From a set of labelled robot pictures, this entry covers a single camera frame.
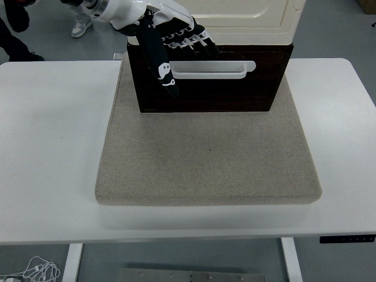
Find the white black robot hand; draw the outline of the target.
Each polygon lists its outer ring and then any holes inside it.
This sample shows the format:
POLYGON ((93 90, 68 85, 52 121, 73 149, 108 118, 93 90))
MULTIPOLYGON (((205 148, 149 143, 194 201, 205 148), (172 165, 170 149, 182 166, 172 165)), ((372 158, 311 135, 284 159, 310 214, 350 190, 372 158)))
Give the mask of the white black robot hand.
POLYGON ((219 50, 205 27, 175 1, 116 1, 109 22, 120 33, 136 37, 152 75, 170 93, 179 88, 170 67, 167 48, 180 59, 215 59, 219 50))

